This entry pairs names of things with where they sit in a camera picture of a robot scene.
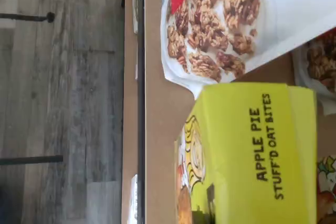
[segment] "box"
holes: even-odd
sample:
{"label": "box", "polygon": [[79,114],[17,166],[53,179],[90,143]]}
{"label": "box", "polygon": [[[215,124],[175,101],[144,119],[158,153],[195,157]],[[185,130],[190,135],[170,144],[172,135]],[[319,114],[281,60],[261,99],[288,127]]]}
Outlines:
{"label": "box", "polygon": [[206,86],[175,142],[176,222],[316,223],[316,160],[313,91]]}

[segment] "gray wood floor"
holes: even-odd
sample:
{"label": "gray wood floor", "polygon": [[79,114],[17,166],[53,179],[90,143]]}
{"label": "gray wood floor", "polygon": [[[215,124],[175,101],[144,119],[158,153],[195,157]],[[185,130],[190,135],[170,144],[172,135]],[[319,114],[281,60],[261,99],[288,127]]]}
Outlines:
{"label": "gray wood floor", "polygon": [[2,13],[56,14],[53,24],[0,20],[0,157],[64,155],[0,167],[10,223],[120,223],[120,3],[0,0]]}

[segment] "floor plank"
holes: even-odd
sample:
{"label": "floor plank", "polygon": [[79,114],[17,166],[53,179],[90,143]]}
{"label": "floor plank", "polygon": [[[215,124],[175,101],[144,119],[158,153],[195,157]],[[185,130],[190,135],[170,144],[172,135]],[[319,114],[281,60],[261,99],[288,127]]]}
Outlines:
{"label": "floor plank", "polygon": [[87,222],[90,224],[118,224],[120,182],[98,182],[88,184]]}
{"label": "floor plank", "polygon": [[[37,14],[38,0],[18,0],[18,12]],[[31,112],[31,80],[36,44],[36,24],[16,22],[12,64],[10,67],[8,100],[6,107],[5,134],[2,156],[26,155],[27,134]],[[4,188],[8,192],[16,221],[22,214],[24,191],[24,166],[2,167],[0,172]]]}

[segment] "snack bag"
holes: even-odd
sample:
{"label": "snack bag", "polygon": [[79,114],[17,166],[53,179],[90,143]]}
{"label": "snack bag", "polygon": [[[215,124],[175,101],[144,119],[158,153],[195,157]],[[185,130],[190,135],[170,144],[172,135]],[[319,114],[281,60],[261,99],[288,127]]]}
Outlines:
{"label": "snack bag", "polygon": [[336,113],[336,29],[293,50],[296,84],[314,89],[325,115]]}
{"label": "snack bag", "polygon": [[336,156],[321,159],[317,171],[317,221],[336,223]]}
{"label": "snack bag", "polygon": [[175,142],[176,222],[316,223],[315,166],[313,91],[206,86]]}
{"label": "snack bag", "polygon": [[165,75],[199,86],[231,82],[336,25],[328,0],[162,0]]}

